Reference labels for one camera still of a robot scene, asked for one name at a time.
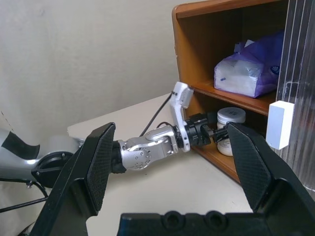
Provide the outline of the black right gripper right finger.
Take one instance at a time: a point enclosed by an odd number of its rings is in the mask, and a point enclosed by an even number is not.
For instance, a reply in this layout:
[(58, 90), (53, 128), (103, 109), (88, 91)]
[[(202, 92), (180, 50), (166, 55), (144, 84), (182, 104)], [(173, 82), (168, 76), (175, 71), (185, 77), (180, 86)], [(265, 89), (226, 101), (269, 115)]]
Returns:
[(315, 236), (315, 201), (293, 170), (254, 130), (226, 129), (240, 184), (268, 236)]

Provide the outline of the white round jar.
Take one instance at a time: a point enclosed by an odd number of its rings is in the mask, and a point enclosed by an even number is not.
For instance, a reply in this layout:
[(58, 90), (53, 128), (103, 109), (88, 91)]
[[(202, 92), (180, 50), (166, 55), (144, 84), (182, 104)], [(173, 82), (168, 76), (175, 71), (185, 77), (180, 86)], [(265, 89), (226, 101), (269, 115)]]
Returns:
[[(217, 112), (217, 128), (223, 128), (228, 122), (244, 123), (246, 112), (237, 107), (222, 108)], [(217, 142), (218, 151), (225, 156), (233, 156), (229, 139)]]

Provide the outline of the brown wooden cabinet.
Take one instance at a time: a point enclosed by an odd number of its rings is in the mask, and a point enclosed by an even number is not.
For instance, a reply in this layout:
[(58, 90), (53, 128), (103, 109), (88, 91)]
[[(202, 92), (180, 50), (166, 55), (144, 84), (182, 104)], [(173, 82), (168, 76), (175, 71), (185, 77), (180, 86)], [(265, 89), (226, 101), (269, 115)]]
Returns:
[(214, 88), (214, 68), (231, 55), (236, 43), (257, 40), (285, 28), (288, 0), (206, 0), (175, 6), (172, 21), (180, 81), (195, 92), (185, 117), (239, 107), (246, 125), (266, 133), (272, 92), (259, 98)]

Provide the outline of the clear ribbed plastic panel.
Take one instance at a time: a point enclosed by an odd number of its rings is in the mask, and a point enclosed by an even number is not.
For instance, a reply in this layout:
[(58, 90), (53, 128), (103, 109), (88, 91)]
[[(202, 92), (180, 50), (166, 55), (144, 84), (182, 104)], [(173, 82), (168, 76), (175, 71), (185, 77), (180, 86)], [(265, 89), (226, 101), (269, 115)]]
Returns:
[(315, 0), (289, 0), (277, 100), (294, 104), (289, 145), (279, 151), (315, 194)]

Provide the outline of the purple tissue pack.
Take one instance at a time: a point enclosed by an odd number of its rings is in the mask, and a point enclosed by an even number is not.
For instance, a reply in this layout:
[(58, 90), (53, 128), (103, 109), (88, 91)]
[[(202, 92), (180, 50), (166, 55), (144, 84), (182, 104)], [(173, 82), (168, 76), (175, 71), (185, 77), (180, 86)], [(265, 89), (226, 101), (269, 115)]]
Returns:
[(277, 89), (284, 31), (237, 43), (214, 69), (215, 89), (257, 98)]

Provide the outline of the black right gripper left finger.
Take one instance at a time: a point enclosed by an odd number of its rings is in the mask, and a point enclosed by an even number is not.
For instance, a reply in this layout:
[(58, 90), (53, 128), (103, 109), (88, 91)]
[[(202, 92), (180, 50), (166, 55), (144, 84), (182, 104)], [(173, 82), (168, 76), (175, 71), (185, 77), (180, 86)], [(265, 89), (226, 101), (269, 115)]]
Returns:
[(115, 124), (91, 132), (63, 167), (31, 230), (31, 236), (88, 236), (86, 221), (97, 216), (105, 195)]

